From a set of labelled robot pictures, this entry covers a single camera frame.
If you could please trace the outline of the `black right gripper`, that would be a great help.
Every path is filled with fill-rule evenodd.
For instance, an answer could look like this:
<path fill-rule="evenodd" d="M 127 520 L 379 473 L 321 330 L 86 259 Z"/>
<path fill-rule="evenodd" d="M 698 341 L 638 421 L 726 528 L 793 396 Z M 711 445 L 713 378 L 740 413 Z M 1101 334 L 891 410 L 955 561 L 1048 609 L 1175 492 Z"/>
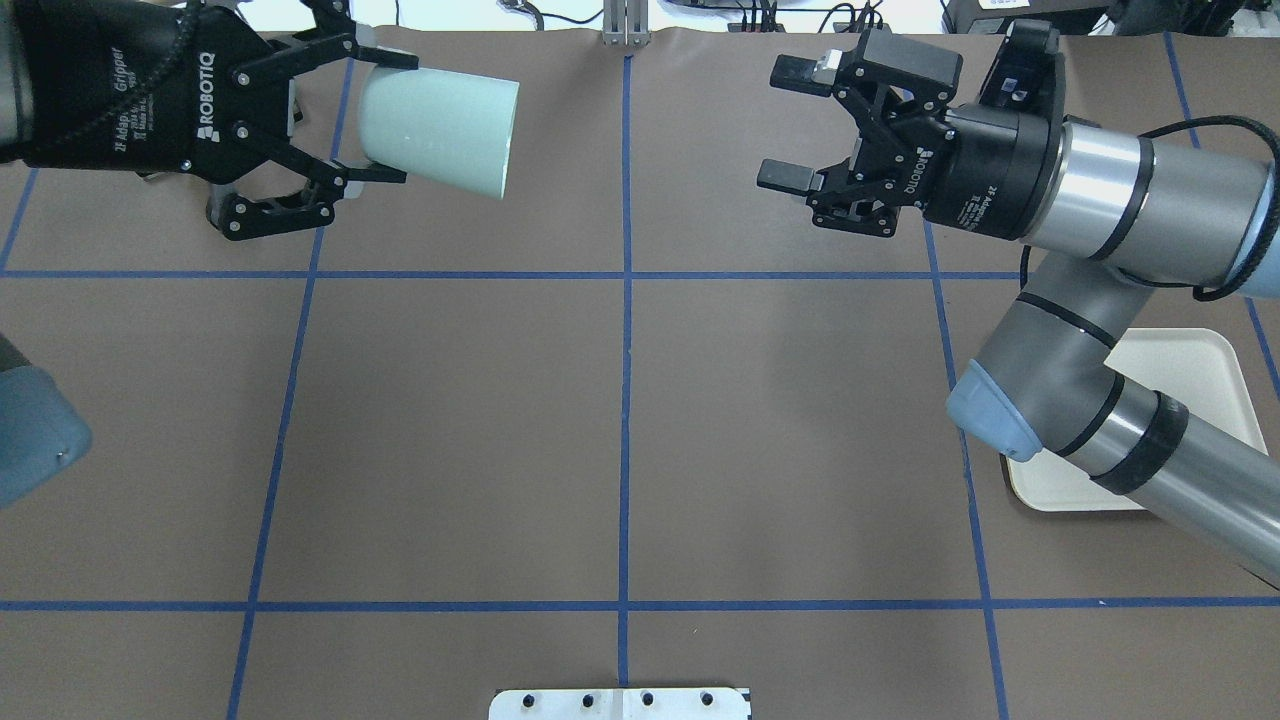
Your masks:
<path fill-rule="evenodd" d="M 803 199 L 817 227 L 892 237 L 901 208 L 936 224 L 1001 240 L 1025 237 L 1059 168 L 1065 60 L 1047 20 L 1014 20 L 974 102 L 947 105 L 963 73 L 959 53 L 888 29 L 868 29 L 847 51 L 780 55 L 771 87 L 832 97 L 859 133 L 845 160 L 810 168 L 765 159 L 756 186 Z M 925 141 L 910 129 L 952 131 L 946 163 L 922 199 Z"/>

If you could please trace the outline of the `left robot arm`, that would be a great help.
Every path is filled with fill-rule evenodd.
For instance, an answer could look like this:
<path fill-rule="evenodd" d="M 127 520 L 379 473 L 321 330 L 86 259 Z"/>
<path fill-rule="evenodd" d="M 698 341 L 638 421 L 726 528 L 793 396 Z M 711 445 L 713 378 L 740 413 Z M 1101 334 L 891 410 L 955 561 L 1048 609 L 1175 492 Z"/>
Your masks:
<path fill-rule="evenodd" d="M 348 1 L 307 1 L 308 26 L 264 35 L 236 1 L 5 1 L 3 163 L 28 170 L 3 219 L 3 277 L 42 169 L 105 170 L 207 187 L 225 240 L 310 233 L 320 242 L 360 184 L 404 182 L 294 143 L 297 81 L 334 63 L 413 70 Z"/>

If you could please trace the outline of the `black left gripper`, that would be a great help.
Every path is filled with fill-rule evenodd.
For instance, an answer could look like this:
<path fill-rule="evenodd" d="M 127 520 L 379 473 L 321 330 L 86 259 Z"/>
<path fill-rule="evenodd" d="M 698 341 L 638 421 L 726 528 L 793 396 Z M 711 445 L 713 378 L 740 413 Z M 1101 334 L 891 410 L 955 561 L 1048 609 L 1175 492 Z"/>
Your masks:
<path fill-rule="evenodd" d="M 230 241 L 330 225 L 360 184 L 403 184 L 408 173 L 294 147 L 288 79 L 347 58 L 398 70 L 420 60 L 379 46 L 348 1 L 303 5 L 314 27 L 268 41 L 219 5 L 188 14 L 142 1 L 23 1 L 22 161 L 192 173 L 216 183 L 207 220 Z M 253 200 L 228 184 L 266 160 L 303 178 L 301 188 Z"/>

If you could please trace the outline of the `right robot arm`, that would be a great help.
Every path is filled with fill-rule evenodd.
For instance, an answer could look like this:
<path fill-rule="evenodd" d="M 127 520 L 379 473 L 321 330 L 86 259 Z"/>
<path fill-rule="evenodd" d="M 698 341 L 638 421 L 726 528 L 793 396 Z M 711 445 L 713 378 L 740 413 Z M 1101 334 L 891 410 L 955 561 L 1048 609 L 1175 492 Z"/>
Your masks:
<path fill-rule="evenodd" d="M 1143 135 L 1070 117 L 1059 41 L 1047 22 L 1012 22 L 960 105 L 961 55 L 887 29 L 817 59 L 780 55 L 771 85 L 833 99 L 858 136 L 838 164 L 767 159 L 756 182 L 801 197 L 826 229 L 888 238 L 915 208 L 1043 250 L 959 377 L 951 420 L 1012 461 L 1050 451 L 1276 585 L 1277 461 L 1108 357 L 1158 288 L 1277 296 L 1277 163 L 1169 142 L 1234 126 L 1276 152 L 1277 135 L 1235 115 Z"/>

